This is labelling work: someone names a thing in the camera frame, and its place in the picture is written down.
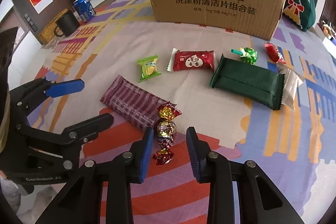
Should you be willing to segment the dark green snack packet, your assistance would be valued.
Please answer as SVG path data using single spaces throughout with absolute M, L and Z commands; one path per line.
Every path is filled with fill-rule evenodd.
M 243 96 L 272 110 L 280 110 L 285 75 L 222 56 L 210 87 Z

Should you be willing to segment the green lollipop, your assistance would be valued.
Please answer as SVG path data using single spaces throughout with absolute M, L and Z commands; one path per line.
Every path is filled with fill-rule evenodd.
M 258 54 L 257 51 L 253 48 L 239 48 L 238 50 L 232 49 L 232 53 L 240 56 L 240 60 L 244 63 L 248 63 L 250 65 L 254 65 L 257 61 Z

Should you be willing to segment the woven yellow basket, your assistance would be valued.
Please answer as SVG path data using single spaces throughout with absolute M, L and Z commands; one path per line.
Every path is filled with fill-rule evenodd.
M 57 24 L 56 21 L 64 15 L 68 9 L 64 9 L 56 17 L 54 17 L 49 24 L 42 30 L 40 34 L 38 34 L 38 40 L 41 42 L 42 45 L 48 44 L 50 40 L 55 36 L 54 29 L 56 28 Z

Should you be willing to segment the purple striped snack bar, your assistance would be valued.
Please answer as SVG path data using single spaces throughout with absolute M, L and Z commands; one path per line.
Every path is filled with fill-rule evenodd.
M 119 75 L 104 93 L 101 102 L 141 131 L 145 131 L 159 122 L 158 108 L 167 101 Z

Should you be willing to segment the black mug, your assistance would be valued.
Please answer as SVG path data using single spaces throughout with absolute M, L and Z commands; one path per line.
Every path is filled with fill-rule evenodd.
M 80 23 L 76 16 L 74 16 L 72 11 L 67 11 L 56 21 L 54 35 L 57 37 L 68 37 L 72 35 L 79 27 Z

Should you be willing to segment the gold red foil candy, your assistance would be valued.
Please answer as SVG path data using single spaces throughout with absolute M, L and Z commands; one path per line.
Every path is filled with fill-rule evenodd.
M 156 165 L 165 165 L 174 158 L 171 147 L 174 144 L 177 126 L 174 119 L 182 114 L 175 104 L 166 102 L 158 108 L 159 121 L 156 125 L 156 138 L 159 150 L 153 155 Z

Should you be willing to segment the colourful patterned tablecloth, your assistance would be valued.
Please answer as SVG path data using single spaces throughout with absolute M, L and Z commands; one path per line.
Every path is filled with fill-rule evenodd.
M 140 87 L 177 104 L 182 115 L 172 162 L 154 161 L 145 182 L 132 188 L 135 223 L 205 223 L 209 187 L 191 171 L 185 132 L 193 126 L 212 149 L 230 160 L 254 160 L 283 192 L 305 223 L 317 223 L 335 198 L 335 63 L 320 38 L 282 20 L 272 43 L 291 69 L 303 76 L 294 108 L 279 111 L 210 87 L 208 69 L 168 72 L 173 48 L 214 51 L 234 59 L 233 48 L 252 47 L 257 64 L 276 69 L 264 41 L 230 30 L 159 23 L 149 0 L 109 0 L 97 17 L 49 50 L 22 44 L 9 66 L 9 86 L 34 78 L 80 78 L 82 92 L 49 99 L 29 120 L 60 133 L 65 127 L 108 112 L 102 95 L 117 76 L 139 79 L 138 59 L 158 56 L 159 77 Z

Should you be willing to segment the green small snack packet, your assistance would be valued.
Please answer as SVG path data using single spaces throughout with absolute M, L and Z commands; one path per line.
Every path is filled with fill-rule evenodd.
M 161 75 L 161 73 L 157 71 L 157 61 L 157 55 L 137 60 L 137 65 L 141 69 L 141 77 L 138 80 L 139 83 Z

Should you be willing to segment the blue Pepsi can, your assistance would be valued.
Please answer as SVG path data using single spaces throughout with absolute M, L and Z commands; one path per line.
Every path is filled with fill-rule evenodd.
M 90 0 L 76 0 L 73 6 L 83 22 L 88 22 L 96 16 Z

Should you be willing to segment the white clear snack packet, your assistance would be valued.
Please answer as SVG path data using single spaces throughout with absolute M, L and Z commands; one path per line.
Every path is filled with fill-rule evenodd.
M 293 69 L 290 69 L 283 64 L 280 64 L 277 67 L 277 70 L 278 73 L 284 75 L 284 88 L 281 103 L 294 111 L 297 88 L 303 84 L 304 78 L 297 74 Z

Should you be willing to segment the red heart snack packet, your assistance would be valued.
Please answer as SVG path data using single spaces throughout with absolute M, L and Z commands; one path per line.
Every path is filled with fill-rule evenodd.
M 167 66 L 168 72 L 195 69 L 210 69 L 213 72 L 215 70 L 214 51 L 180 51 L 173 48 Z

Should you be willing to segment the red wrapped candy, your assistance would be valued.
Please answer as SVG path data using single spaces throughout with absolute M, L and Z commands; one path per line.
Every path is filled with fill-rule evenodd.
M 286 64 L 283 55 L 278 50 L 278 47 L 272 43 L 265 43 L 264 47 L 268 53 L 269 58 L 276 64 Z

